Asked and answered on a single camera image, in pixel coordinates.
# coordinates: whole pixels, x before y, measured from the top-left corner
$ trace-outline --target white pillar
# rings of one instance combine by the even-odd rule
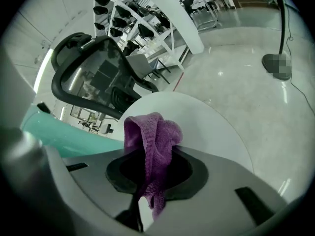
[[[192,54],[202,53],[204,45],[198,30],[178,0],[151,0],[169,18],[188,45]]]

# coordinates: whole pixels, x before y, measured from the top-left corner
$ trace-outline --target polished concrete floor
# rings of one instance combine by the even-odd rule
[[[211,15],[206,11],[202,11],[194,16],[195,24],[199,25],[211,19]],[[213,23],[204,24],[202,27],[211,26]],[[289,36],[289,28],[292,34],[314,42],[309,29],[305,25],[302,17],[290,7],[285,7],[285,36]],[[219,11],[218,24],[215,28],[209,28],[200,31],[204,33],[219,29],[235,28],[235,27],[260,27],[273,30],[281,30],[280,11],[269,8],[245,7],[235,10]],[[185,44],[183,38],[178,31],[174,32],[175,47]],[[171,47],[171,37],[166,38],[165,42]]]
[[[263,34],[272,37],[273,31]],[[179,68],[171,69],[171,74],[163,71],[170,85],[163,79],[151,80],[160,90],[193,96],[224,116],[244,141],[255,174],[290,202],[305,192],[314,174],[315,116],[290,80],[280,81],[266,73],[261,58],[278,46],[263,43],[207,47],[203,53],[188,55],[183,75]],[[292,82],[315,109],[314,53],[299,53],[299,44],[297,39],[290,43]]]

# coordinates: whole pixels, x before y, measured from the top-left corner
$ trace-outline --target purple towel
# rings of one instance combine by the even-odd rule
[[[159,113],[128,117],[124,129],[125,147],[143,146],[146,153],[145,181],[138,194],[139,198],[146,197],[155,219],[165,205],[167,167],[172,161],[172,146],[182,141],[182,131],[175,122],[164,120]]]

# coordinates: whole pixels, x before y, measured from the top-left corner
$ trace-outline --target chair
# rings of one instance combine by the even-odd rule
[[[57,99],[116,119],[141,98],[133,90],[135,85],[158,91],[137,76],[108,36],[91,39],[81,32],[72,34],[55,48],[51,62],[56,71],[52,93]]]
[[[158,63],[161,63],[165,69],[167,67],[159,61],[159,59],[155,59],[154,61],[150,62],[150,64],[147,61],[147,58],[143,54],[135,54],[127,56],[126,59],[128,60],[129,64],[131,65],[131,68],[134,70],[134,72],[137,74],[139,78],[145,78],[146,76],[150,76],[151,73],[156,75],[158,78],[161,76],[168,84],[168,80],[157,70]]]
[[[194,0],[179,0],[180,3],[183,5],[183,7],[185,8],[185,11],[187,12],[187,14],[190,16],[191,20],[195,23],[196,28],[198,29],[198,31],[201,30],[206,30],[206,29],[210,29],[210,28],[214,28],[217,26],[218,23],[218,13],[216,12],[216,8],[213,6],[213,0],[203,0],[205,7],[202,10],[206,10],[207,12],[209,12],[211,14],[211,19],[205,22],[202,22],[200,24],[196,23],[196,20],[193,18],[194,17],[194,13],[197,10],[193,10],[191,8],[191,5],[193,4]],[[209,26],[209,27],[204,27],[202,29],[200,29],[200,27],[204,24],[208,24],[210,22],[214,22],[213,25]]]

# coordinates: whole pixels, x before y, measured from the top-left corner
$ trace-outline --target desk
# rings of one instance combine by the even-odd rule
[[[183,132],[180,145],[221,156],[253,172],[249,153],[235,129],[217,111],[191,96],[177,92],[155,92],[133,103],[113,126],[112,139],[124,140],[124,121],[129,116],[159,112],[176,122]]]

